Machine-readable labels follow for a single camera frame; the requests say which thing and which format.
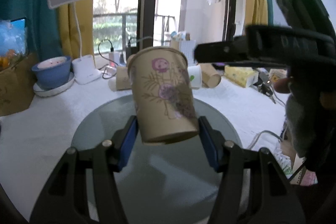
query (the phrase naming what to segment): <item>white saucer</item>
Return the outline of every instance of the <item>white saucer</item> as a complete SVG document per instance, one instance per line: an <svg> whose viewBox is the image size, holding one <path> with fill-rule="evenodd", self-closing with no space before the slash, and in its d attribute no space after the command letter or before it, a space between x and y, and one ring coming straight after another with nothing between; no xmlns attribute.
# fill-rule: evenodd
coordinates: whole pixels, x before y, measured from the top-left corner
<svg viewBox="0 0 336 224"><path fill-rule="evenodd" d="M55 95L58 95L58 94L62 93L63 91L66 91L67 89L69 89L72 86L72 84L74 83L74 81L75 81L74 74L72 72L70 72L68 82L65 83L64 85L59 86L56 89L44 90L44 89L40 88L40 86L37 83L35 83L34 86L33 86L33 90L34 90L34 93L36 95L40 96L40 97L55 96Z"/></svg>

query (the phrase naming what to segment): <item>desk lamp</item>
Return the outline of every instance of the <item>desk lamp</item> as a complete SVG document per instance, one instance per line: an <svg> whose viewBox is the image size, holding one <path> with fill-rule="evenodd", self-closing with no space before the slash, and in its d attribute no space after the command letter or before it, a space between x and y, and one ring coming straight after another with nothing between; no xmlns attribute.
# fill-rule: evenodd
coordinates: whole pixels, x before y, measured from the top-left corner
<svg viewBox="0 0 336 224"><path fill-rule="evenodd" d="M79 28L78 18L76 14L75 2L79 0L48 0L49 9L58 8L61 5L71 4L73 15L75 17L77 31L79 35L79 45L80 45L80 57L72 61L73 72L75 74L75 80L80 85L85 85L98 79L101 76L101 72L96 69L95 63L93 61L93 56L85 55L82 56L82 36Z"/></svg>

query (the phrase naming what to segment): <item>balcony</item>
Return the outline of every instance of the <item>balcony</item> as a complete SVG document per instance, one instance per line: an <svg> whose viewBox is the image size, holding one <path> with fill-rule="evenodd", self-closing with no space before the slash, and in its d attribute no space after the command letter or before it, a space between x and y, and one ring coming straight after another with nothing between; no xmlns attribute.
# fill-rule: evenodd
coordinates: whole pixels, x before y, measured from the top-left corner
<svg viewBox="0 0 336 224"><path fill-rule="evenodd" d="M177 30L174 16L155 15L153 46L164 46L171 32ZM96 14L93 16L93 49L98 53L100 41L109 39L116 51L124 51L131 37L137 37L137 13ZM136 46L136 39L131 46ZM100 52L109 52L110 43L103 42Z"/></svg>

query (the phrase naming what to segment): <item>round gray mat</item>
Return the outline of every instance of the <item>round gray mat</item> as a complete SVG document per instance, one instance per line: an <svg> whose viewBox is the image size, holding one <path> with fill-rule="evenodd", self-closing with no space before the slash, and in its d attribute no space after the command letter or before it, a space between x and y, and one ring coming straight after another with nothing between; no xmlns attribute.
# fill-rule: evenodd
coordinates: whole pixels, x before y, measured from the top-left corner
<svg viewBox="0 0 336 224"><path fill-rule="evenodd" d="M198 116L240 147L231 123L210 105L194 99ZM108 102L91 112L72 140L78 150L94 148L125 126L135 115L131 95ZM147 146L137 137L127 166L115 180L130 224L192 224L208 217L221 175L210 168L198 136L162 146ZM88 199L95 205L92 172L88 170Z"/></svg>

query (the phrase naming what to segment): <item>blue bowl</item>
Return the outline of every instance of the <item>blue bowl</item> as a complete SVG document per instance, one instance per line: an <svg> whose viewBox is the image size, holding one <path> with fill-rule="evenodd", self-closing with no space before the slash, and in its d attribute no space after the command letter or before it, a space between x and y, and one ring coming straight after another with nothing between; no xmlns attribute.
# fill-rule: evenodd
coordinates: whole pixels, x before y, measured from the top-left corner
<svg viewBox="0 0 336 224"><path fill-rule="evenodd" d="M44 90L51 90L64 85L69 80L70 56L60 56L45 60L32 67L37 84Z"/></svg>

